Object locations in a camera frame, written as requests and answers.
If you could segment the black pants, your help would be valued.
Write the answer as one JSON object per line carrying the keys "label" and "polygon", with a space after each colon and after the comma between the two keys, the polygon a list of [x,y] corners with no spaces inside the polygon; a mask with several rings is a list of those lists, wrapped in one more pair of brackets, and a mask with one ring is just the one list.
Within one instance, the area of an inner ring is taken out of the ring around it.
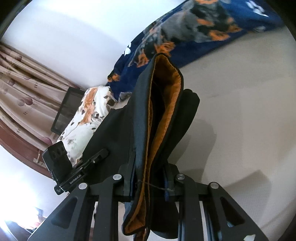
{"label": "black pants", "polygon": [[133,198],[125,204],[122,232],[146,240],[150,231],[178,235],[178,211],[168,203],[168,157],[189,129],[199,97],[184,89],[179,69],[164,54],[155,55],[137,79],[128,103],[112,109],[83,152],[87,161],[102,149],[108,156],[87,170],[93,185],[134,162]]}

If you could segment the black mesh chair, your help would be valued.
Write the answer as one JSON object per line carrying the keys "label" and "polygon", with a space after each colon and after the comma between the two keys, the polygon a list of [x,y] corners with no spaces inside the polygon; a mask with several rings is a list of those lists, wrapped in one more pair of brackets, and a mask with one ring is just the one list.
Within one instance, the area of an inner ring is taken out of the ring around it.
{"label": "black mesh chair", "polygon": [[51,131],[61,135],[67,125],[73,119],[77,109],[82,103],[85,91],[74,87],[69,87],[65,97],[59,107],[55,120],[51,126]]}

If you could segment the white floral pillow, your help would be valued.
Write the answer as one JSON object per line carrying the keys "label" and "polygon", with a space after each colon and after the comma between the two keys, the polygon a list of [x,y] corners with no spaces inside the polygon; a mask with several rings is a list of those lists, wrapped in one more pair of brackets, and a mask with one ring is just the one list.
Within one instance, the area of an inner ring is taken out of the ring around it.
{"label": "white floral pillow", "polygon": [[58,138],[63,143],[72,166],[82,161],[88,142],[115,104],[108,86],[86,90],[73,119]]}

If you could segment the beige floral curtain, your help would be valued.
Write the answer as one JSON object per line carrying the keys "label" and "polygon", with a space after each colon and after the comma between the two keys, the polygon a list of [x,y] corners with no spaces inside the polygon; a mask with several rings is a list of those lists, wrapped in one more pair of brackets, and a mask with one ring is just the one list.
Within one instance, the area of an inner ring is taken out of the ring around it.
{"label": "beige floral curtain", "polygon": [[1,121],[41,151],[58,139],[51,127],[69,87],[78,86],[1,44]]}

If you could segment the beige mattress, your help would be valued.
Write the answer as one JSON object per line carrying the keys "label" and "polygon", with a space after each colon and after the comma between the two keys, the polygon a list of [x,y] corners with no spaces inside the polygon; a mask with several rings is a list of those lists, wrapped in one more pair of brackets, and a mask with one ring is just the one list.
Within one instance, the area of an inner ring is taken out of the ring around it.
{"label": "beige mattress", "polygon": [[181,69],[200,98],[169,157],[218,182],[278,240],[295,215],[295,40],[288,28],[249,33]]}

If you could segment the navy dog print blanket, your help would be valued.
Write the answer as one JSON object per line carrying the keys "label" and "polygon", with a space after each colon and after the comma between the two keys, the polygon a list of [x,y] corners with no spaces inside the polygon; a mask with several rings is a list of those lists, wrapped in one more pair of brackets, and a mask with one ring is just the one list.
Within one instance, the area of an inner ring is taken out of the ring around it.
{"label": "navy dog print blanket", "polygon": [[181,68],[248,32],[283,25],[266,1],[184,1],[130,42],[108,75],[108,85],[117,101],[124,100],[158,53]]}

